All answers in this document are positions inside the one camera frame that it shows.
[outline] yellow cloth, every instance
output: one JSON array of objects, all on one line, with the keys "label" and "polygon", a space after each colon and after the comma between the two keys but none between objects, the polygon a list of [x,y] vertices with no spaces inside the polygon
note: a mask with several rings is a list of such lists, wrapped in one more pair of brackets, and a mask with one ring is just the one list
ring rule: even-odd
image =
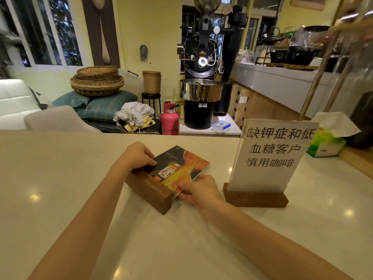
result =
[{"label": "yellow cloth", "polygon": [[145,116],[143,119],[142,119],[142,128],[141,127],[138,127],[138,126],[133,126],[131,127],[131,125],[129,123],[127,123],[127,125],[124,126],[124,128],[133,134],[134,131],[138,130],[138,129],[144,129],[144,128],[147,128],[147,127],[150,127],[150,126],[153,126],[155,125],[156,122],[154,122],[154,120],[149,117],[149,116]]}]

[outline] framed picture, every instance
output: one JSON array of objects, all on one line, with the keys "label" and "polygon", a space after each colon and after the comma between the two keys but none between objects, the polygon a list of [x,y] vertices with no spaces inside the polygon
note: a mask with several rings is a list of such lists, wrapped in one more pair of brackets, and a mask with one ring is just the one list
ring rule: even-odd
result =
[{"label": "framed picture", "polygon": [[323,11],[327,0],[291,0],[290,5],[312,10]]}]

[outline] wooden spoon decoration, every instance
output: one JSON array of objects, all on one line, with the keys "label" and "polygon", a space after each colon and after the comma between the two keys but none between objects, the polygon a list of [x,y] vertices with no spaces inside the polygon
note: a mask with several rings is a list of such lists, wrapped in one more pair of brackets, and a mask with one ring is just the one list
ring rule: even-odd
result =
[{"label": "wooden spoon decoration", "polygon": [[97,9],[98,17],[100,19],[101,40],[102,40],[102,61],[106,65],[110,65],[110,56],[109,56],[109,52],[107,50],[107,46],[106,46],[106,42],[105,42],[105,36],[104,36],[104,32],[102,30],[102,23],[101,23],[101,10],[105,6],[105,0],[91,0],[91,1],[92,1],[92,4]]}]

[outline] stainless steel bowl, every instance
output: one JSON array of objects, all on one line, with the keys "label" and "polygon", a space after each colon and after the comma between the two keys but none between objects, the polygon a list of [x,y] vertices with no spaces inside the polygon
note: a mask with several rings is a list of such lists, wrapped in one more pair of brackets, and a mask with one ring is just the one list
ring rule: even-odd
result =
[{"label": "stainless steel bowl", "polygon": [[180,80],[180,97],[198,102],[207,99],[208,102],[217,102],[221,98],[223,83],[217,80],[204,80],[199,78],[188,78]]},{"label": "stainless steel bowl", "polygon": [[196,9],[202,15],[209,15],[219,8],[221,0],[194,0],[194,5]]}]

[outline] wooden menu holder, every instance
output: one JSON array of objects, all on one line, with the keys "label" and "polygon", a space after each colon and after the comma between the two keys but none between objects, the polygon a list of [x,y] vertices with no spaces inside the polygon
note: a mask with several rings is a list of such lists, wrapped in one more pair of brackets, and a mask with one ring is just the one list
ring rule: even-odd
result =
[{"label": "wooden menu holder", "polygon": [[289,202],[284,193],[229,192],[227,191],[228,184],[224,183],[223,186],[224,197],[226,202],[235,207],[285,208]]},{"label": "wooden menu holder", "polygon": [[170,210],[173,192],[144,170],[133,170],[128,174],[125,182],[135,193],[145,199],[161,214],[164,215]]}]

